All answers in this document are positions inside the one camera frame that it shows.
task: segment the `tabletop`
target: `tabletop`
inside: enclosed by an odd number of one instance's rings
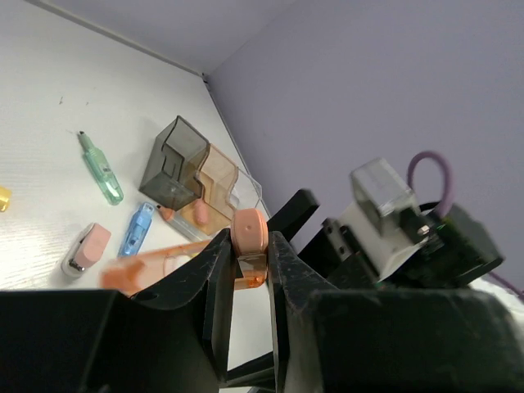
[[[202,79],[38,7],[6,0],[0,12],[0,288],[91,288],[113,259],[156,135],[181,115],[241,168]],[[124,191],[110,206],[82,159],[85,131]],[[102,260],[72,284],[57,263],[88,224],[111,231]],[[156,215],[141,251],[187,242]],[[229,367],[271,351],[265,286],[234,296]]]

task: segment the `blue marker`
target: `blue marker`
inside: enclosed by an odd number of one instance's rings
[[[151,226],[154,211],[155,207],[151,203],[144,202],[140,205],[133,218],[131,218],[128,232],[125,233],[118,256],[130,256],[138,253]]]

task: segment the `yellow object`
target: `yellow object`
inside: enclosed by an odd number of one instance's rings
[[[0,186],[0,211],[6,211],[9,207],[9,198],[11,198],[11,190]]]

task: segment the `table surface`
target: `table surface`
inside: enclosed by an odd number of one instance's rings
[[[97,287],[138,205],[155,136],[177,115],[243,168],[198,76],[18,0],[0,12],[0,287]],[[124,200],[110,206],[82,159],[77,132],[104,151]],[[56,264],[88,224],[112,233],[103,259],[68,285]],[[154,218],[142,251],[187,242]],[[271,350],[265,286],[235,292],[229,367]]]

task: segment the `green marker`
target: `green marker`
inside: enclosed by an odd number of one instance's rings
[[[91,142],[91,139],[89,139],[84,131],[80,131],[79,140],[84,148],[85,162],[97,180],[102,193],[109,203],[118,205],[124,199],[124,193],[116,181],[116,176],[111,170],[106,156],[104,156],[102,150],[97,149],[95,145],[93,145],[93,142]]]

